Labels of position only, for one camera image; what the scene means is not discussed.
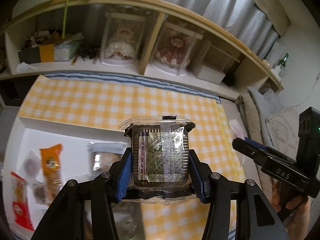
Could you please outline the person's right hand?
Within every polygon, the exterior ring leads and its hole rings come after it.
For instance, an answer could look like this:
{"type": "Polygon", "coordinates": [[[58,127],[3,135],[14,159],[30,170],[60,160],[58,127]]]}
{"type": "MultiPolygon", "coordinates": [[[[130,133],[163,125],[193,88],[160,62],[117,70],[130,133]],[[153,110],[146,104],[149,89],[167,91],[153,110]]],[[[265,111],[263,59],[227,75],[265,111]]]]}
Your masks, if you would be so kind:
{"type": "MultiPolygon", "coordinates": [[[[273,184],[271,197],[271,204],[276,212],[281,210],[279,188],[280,182],[276,181],[273,184]]],[[[287,203],[286,208],[294,210],[287,225],[285,226],[290,239],[304,239],[308,235],[310,206],[310,198],[308,197],[303,199],[302,196],[295,197],[287,203]]]]}

